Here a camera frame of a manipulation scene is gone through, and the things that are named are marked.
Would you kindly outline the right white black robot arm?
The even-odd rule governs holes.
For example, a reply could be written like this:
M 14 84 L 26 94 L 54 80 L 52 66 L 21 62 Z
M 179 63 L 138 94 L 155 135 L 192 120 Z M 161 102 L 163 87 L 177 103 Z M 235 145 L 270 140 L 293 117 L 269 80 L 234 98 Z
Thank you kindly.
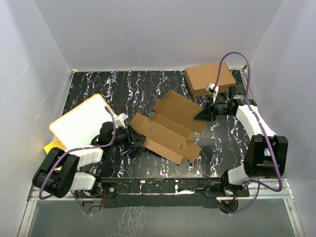
M 243 164 L 225 171 L 221 176 L 221 192 L 231 196 L 251 182 L 263 185 L 259 178 L 276 178 L 279 187 L 268 189 L 280 192 L 287 157 L 287 138 L 278 136 L 267 126 L 259 115 L 256 103 L 249 98 L 248 89 L 242 85 L 230 86 L 229 99 L 224 102 L 217 101 L 219 86 L 216 84 L 209 84 L 206 91 L 211 94 L 211 98 L 194 119 L 215 121 L 218 116 L 233 115 L 250 139 Z

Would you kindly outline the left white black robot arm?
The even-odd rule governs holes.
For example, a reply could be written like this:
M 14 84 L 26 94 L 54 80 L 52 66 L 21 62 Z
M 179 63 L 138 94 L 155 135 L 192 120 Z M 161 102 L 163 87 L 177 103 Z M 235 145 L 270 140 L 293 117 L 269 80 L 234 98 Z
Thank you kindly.
M 62 198 L 68 192 L 86 191 L 91 197 L 101 194 L 102 185 L 97 178 L 79 170 L 92 163 L 99 163 L 108 149 L 116 146 L 142 147 L 145 136 L 131 125 L 114 128 L 112 122 L 105 122 L 89 146 L 63 150 L 52 148 L 42 161 L 32 179 L 39 188 L 39 199 Z

